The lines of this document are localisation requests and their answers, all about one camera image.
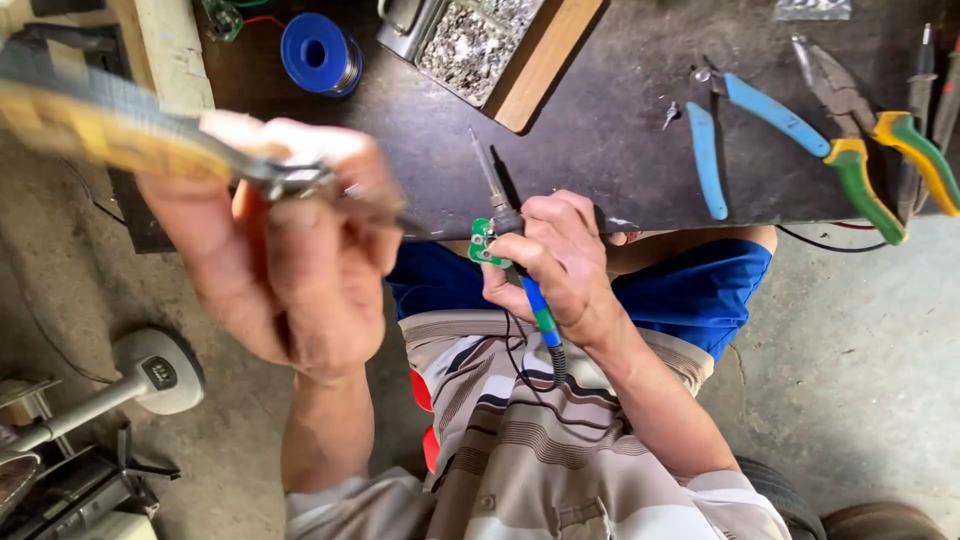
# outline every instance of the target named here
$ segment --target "person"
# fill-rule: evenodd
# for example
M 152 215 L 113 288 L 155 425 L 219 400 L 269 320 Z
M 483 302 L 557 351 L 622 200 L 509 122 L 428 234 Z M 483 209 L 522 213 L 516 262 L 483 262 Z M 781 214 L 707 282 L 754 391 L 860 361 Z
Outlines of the person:
M 366 135 L 222 111 L 201 126 L 238 148 L 321 152 L 345 185 L 393 189 Z M 489 249 L 540 283 L 569 364 L 553 387 L 530 305 L 499 268 L 400 246 L 400 231 L 316 198 L 269 208 L 246 184 L 231 200 L 190 179 L 137 183 L 208 313 L 295 371 L 280 452 L 288 538 L 789 537 L 695 400 L 747 320 L 776 248 L 769 228 L 609 247 L 589 199 L 527 200 L 525 235 Z M 364 364 L 384 336 L 384 279 L 435 413 L 426 484 L 368 476 Z

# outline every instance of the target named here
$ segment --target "solder wire spool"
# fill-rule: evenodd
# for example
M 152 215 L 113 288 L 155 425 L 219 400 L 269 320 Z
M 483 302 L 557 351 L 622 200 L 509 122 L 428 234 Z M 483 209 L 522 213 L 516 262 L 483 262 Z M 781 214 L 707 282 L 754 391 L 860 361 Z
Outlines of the solder wire spool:
M 280 57 L 298 86 L 330 97 L 353 92 L 363 72 L 356 41 L 319 13 L 302 13 L 287 24 Z

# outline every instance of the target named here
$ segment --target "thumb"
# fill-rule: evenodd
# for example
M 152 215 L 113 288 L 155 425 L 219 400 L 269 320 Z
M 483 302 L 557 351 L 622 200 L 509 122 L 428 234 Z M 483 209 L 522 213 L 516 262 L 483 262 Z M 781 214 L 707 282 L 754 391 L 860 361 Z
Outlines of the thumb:
M 494 264 L 481 262 L 480 269 L 483 271 L 484 300 L 503 307 L 528 323 L 533 323 L 534 312 L 523 289 L 508 282 L 507 273 Z
M 282 201 L 270 209 L 268 275 L 294 335 L 316 327 L 319 317 L 340 307 L 342 225 L 343 217 L 316 197 Z

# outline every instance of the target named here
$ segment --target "green wire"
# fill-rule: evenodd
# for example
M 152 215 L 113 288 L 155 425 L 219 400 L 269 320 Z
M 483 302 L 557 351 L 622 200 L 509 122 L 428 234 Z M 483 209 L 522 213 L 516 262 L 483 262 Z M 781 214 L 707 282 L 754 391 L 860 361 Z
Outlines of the green wire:
M 270 2 L 270 0 L 252 0 L 251 2 L 230 2 L 234 7 L 237 8 L 252 8 L 253 6 L 262 6 Z

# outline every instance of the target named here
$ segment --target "tire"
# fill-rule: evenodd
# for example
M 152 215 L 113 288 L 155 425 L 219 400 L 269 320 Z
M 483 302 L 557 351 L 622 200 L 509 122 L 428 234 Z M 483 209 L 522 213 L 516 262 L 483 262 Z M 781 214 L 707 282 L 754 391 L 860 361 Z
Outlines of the tire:
M 749 457 L 736 457 L 740 470 L 760 495 L 770 500 L 788 527 L 807 530 L 816 540 L 827 540 L 824 524 L 797 488 L 776 469 Z

